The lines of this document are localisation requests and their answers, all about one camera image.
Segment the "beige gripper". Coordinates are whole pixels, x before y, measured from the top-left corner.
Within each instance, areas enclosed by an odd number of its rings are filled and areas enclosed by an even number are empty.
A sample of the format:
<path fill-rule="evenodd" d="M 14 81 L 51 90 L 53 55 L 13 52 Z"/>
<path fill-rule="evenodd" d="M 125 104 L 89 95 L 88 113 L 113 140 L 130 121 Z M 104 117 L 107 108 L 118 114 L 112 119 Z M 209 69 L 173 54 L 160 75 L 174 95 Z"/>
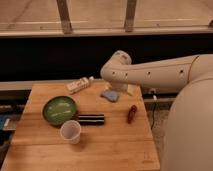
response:
<path fill-rule="evenodd" d="M 119 92 L 119 93 L 125 93 L 129 96 L 131 96 L 131 93 L 128 91 L 128 85 L 124 83 L 115 83 L 115 82 L 109 82 L 108 88 L 110 90 Z"/>

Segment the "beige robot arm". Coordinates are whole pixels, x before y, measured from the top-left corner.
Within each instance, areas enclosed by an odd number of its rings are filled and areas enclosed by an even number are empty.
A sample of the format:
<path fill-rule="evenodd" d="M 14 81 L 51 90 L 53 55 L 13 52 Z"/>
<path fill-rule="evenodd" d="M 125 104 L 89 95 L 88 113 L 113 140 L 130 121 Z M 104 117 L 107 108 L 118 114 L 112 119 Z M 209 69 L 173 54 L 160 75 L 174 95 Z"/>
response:
<path fill-rule="evenodd" d="M 213 54 L 134 64 L 116 51 L 100 70 L 113 87 L 178 92 L 167 120 L 161 171 L 213 171 Z"/>

